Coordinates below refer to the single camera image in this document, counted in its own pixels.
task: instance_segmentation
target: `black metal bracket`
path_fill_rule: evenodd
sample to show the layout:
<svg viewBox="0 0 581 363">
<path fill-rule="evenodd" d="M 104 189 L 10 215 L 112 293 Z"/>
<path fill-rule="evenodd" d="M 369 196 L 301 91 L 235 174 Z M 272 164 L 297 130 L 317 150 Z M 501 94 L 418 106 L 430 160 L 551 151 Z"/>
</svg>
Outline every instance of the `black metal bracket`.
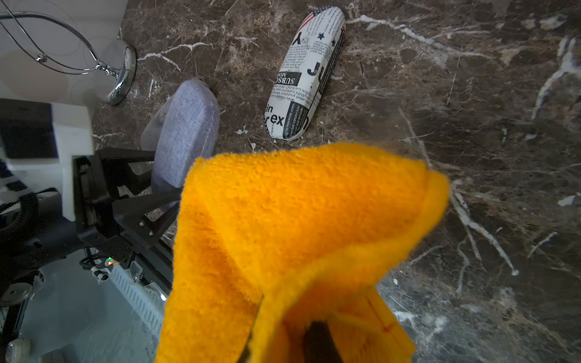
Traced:
<svg viewBox="0 0 581 363">
<path fill-rule="evenodd" d="M 144 249 L 152 247 L 177 218 L 181 192 L 181 189 L 176 189 L 113 202 L 113 216 L 124 229 L 122 235 Z M 173 202 L 177 203 L 155 221 L 146 216 L 147 213 Z"/>
</svg>

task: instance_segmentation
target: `white wall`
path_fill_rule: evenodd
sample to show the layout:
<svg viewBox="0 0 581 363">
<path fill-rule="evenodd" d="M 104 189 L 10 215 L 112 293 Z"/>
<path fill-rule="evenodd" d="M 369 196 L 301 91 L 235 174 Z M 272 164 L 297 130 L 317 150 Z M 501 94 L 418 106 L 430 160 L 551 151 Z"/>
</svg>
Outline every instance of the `white wall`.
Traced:
<svg viewBox="0 0 581 363">
<path fill-rule="evenodd" d="M 12 11 L 33 11 L 56 17 L 79 31 L 97 54 L 119 33 L 127 0 L 4 0 Z M 0 12 L 6 12 L 0 3 Z M 76 67 L 94 66 L 78 38 L 56 24 L 41 19 L 19 19 L 34 41 L 59 62 Z M 32 46 L 14 20 L 3 24 L 29 51 Z M 93 74 L 70 76 L 54 72 L 30 59 L 0 28 L 0 98 L 25 99 L 99 106 L 93 93 Z"/>
</svg>

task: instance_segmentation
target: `dark marble floor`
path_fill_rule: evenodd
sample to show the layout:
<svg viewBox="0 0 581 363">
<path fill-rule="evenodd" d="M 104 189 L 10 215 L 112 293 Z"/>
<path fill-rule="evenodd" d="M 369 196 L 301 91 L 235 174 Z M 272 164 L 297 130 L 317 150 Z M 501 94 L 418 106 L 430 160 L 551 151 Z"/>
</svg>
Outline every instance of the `dark marble floor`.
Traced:
<svg viewBox="0 0 581 363">
<path fill-rule="evenodd" d="M 222 109 L 216 153 L 335 141 L 425 159 L 453 182 L 443 222 L 378 285 L 416 362 L 581 361 L 581 3 L 331 1 L 347 37 L 302 138 L 263 111 L 300 22 L 327 1 L 130 0 L 129 97 L 94 119 L 137 147 L 191 77 Z"/>
</svg>

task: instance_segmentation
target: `white marble vein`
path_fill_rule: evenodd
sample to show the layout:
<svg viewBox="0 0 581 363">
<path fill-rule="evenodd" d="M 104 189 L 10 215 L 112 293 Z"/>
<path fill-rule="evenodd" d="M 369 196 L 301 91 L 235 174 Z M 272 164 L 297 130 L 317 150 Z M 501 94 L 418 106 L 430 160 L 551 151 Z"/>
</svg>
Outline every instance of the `white marble vein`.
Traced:
<svg viewBox="0 0 581 363">
<path fill-rule="evenodd" d="M 421 255 L 419 255 L 418 257 L 414 258 L 413 260 L 410 261 L 410 265 L 412 266 L 413 264 L 415 264 L 416 262 L 418 262 L 419 260 L 421 260 L 422 258 L 424 258 L 427 254 L 429 254 L 430 252 L 442 248 L 444 246 L 442 245 L 438 245 L 438 246 L 434 246 L 434 247 L 430 247 L 430 249 L 428 249 L 426 252 L 422 253 Z"/>
<path fill-rule="evenodd" d="M 448 45 L 444 45 L 438 41 L 436 41 L 434 38 L 430 38 L 430 37 L 426 37 L 422 34 L 418 34 L 416 33 L 412 28 L 410 28 L 409 26 L 405 25 L 405 24 L 396 24 L 393 21 L 389 20 L 389 19 L 373 19 L 372 17 L 369 17 L 367 15 L 361 15 L 360 17 L 357 17 L 355 19 L 351 19 L 346 21 L 346 24 L 353 24 L 353 23 L 369 23 L 369 24 L 383 24 L 383 25 L 387 25 L 388 27 L 390 27 L 391 29 L 397 30 L 397 31 L 401 31 L 402 33 L 404 33 L 405 35 L 409 36 L 412 39 L 417 40 L 418 42 L 427 44 L 429 46 L 432 46 L 436 49 L 439 49 L 441 51 L 444 51 L 446 53 L 452 54 L 452 55 L 456 55 L 456 56 L 466 56 L 466 57 L 483 57 L 483 58 L 488 58 L 488 59 L 493 59 L 494 57 L 491 57 L 489 55 L 486 55 L 484 53 L 479 53 L 479 52 L 465 52 L 465 51 L 459 51 L 458 49 L 452 48 L 451 46 Z"/>
<path fill-rule="evenodd" d="M 551 238 L 553 238 L 554 236 L 556 236 L 557 233 L 556 232 L 552 232 L 550 233 L 548 236 L 545 237 L 545 239 L 543 239 L 541 242 L 539 242 L 535 247 L 533 247 L 532 250 L 530 250 L 529 255 L 526 256 L 527 258 L 530 258 L 532 256 L 533 253 L 535 253 L 535 251 L 537 250 L 537 248 L 539 248 L 542 244 L 548 242 L 551 240 Z"/>
<path fill-rule="evenodd" d="M 211 46 L 211 44 L 204 43 L 204 42 L 197 42 L 197 43 L 194 43 L 194 44 L 180 44 L 180 45 L 173 46 L 173 47 L 171 47 L 171 48 L 169 48 L 169 49 L 167 49 L 165 51 L 161 51 L 161 52 L 158 52 L 158 53 L 147 53 L 146 55 L 144 55 L 141 58 L 138 58 L 137 60 L 145 60 L 147 58 L 155 57 L 155 58 L 159 58 L 159 59 L 165 60 L 167 63 L 169 63 L 172 66 L 174 66 L 178 71 L 181 71 L 180 66 L 176 62 L 174 62 L 173 60 L 171 60 L 168 57 L 166 57 L 165 54 L 168 54 L 169 52 L 174 51 L 174 50 L 179 49 L 179 48 L 188 48 L 190 51 L 192 51 L 192 50 L 194 50 L 195 48 L 197 48 L 197 47 L 199 47 L 201 45 L 210 45 Z"/>
<path fill-rule="evenodd" d="M 470 266 L 470 259 L 466 254 L 462 251 L 461 246 L 466 242 L 466 239 L 463 239 L 462 242 L 458 244 L 456 248 L 458 254 L 462 257 L 462 268 L 460 269 L 460 275 L 458 276 L 458 287 L 456 288 L 456 294 L 460 295 L 462 293 L 462 287 L 464 287 L 464 272 L 466 272 L 466 268 Z"/>
<path fill-rule="evenodd" d="M 487 231 L 486 228 L 484 228 L 481 224 L 476 223 L 475 221 L 473 221 L 470 218 L 470 216 L 468 215 L 468 212 L 466 210 L 464 210 L 458 204 L 457 200 L 455 200 L 456 196 L 453 193 L 451 193 L 450 196 L 452 199 L 452 204 L 454 204 L 454 207 L 456 208 L 456 212 L 458 213 L 458 217 L 460 218 L 460 221 L 465 226 L 472 228 L 474 231 L 477 231 L 484 238 L 486 238 L 490 242 L 490 244 L 496 249 L 496 251 L 498 252 L 500 257 L 502 257 L 504 259 L 504 261 L 506 261 L 508 266 L 511 268 L 512 275 L 517 276 L 519 274 L 518 270 L 516 268 L 514 268 L 514 265 L 512 264 L 510 257 L 506 254 L 506 252 L 504 251 L 502 246 L 500 246 L 500 243 L 498 242 L 498 240 L 492 235 L 492 233 Z"/>
<path fill-rule="evenodd" d="M 420 151 L 422 152 L 422 156 L 426 160 L 426 164 L 428 165 L 428 168 L 432 169 L 432 162 L 430 161 L 430 157 L 428 156 L 428 152 L 426 150 L 426 146 L 424 145 L 424 142 L 422 140 L 420 140 L 416 136 L 415 131 L 414 131 L 414 127 L 411 125 L 410 119 L 407 118 L 406 114 L 403 112 L 403 110 L 401 109 L 401 107 L 400 107 L 399 111 L 400 111 L 400 115 L 406 121 L 407 126 L 410 129 L 410 133 L 411 133 L 411 138 L 410 139 L 417 139 L 418 140 L 418 145 L 419 145 Z"/>
<path fill-rule="evenodd" d="M 539 111 L 543 105 L 545 98 L 551 91 L 553 83 L 555 83 L 557 80 L 561 79 L 561 77 L 567 74 L 573 74 L 581 80 L 581 68 L 577 67 L 577 65 L 575 64 L 575 60 L 573 58 L 575 43 L 576 39 L 573 38 L 569 40 L 568 36 L 565 36 L 561 40 L 561 43 L 559 44 L 559 49 L 557 50 L 557 58 L 559 58 L 560 60 L 559 69 L 556 70 L 555 73 L 553 73 L 551 77 L 549 77 L 547 81 L 545 81 L 543 86 L 539 89 L 537 100 L 535 101 L 535 106 L 533 108 L 533 113 L 530 117 L 531 121 L 534 121 L 539 115 Z"/>
<path fill-rule="evenodd" d="M 123 132 L 111 132 L 109 134 L 104 134 L 104 135 L 93 134 L 93 137 L 98 138 L 101 142 L 105 142 L 105 138 L 110 137 L 110 136 L 119 136 L 119 135 L 127 136 L 127 134 L 124 134 Z"/>
</svg>

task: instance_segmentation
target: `silver metal stand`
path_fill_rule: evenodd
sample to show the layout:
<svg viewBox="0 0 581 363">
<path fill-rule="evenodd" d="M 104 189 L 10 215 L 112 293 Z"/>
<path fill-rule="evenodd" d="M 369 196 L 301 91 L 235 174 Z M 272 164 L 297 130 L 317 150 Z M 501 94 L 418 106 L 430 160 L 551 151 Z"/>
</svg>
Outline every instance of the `silver metal stand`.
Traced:
<svg viewBox="0 0 581 363">
<path fill-rule="evenodd" d="M 35 13 L 35 12 L 9 12 L 9 13 L 0 13 L 0 20 L 9 20 L 9 19 L 18 19 L 18 18 L 25 18 L 25 17 L 33 17 L 37 19 L 43 19 L 55 23 L 66 30 L 73 33 L 77 38 L 79 38 L 85 45 L 87 46 L 89 53 L 95 60 L 95 66 L 91 69 L 77 69 L 69 66 L 65 66 L 62 63 L 48 57 L 44 52 L 36 57 L 31 56 L 22 46 L 12 37 L 12 34 L 6 30 L 8 36 L 22 49 L 26 54 L 31 56 L 34 60 L 38 63 L 41 63 L 43 66 L 50 68 L 54 71 L 58 71 L 65 74 L 87 74 L 92 71 L 97 71 L 98 74 L 95 77 L 95 93 L 101 99 L 101 101 L 107 103 L 108 105 L 116 105 L 127 94 L 129 88 L 131 87 L 131 83 L 133 82 L 133 76 L 135 75 L 135 65 L 137 62 L 137 58 L 135 56 L 135 49 L 125 43 L 124 41 L 117 40 L 109 46 L 105 52 L 103 53 L 105 61 L 99 58 L 96 54 L 95 50 L 91 46 L 91 43 L 81 35 L 75 28 L 68 25 L 67 23 L 54 18 L 49 15 Z M 77 71 L 83 71 L 83 73 L 69 73 L 69 72 L 62 72 L 57 69 L 54 69 L 48 66 L 46 63 L 51 60 L 61 66 L 64 66 L 68 69 L 73 69 Z"/>
</svg>

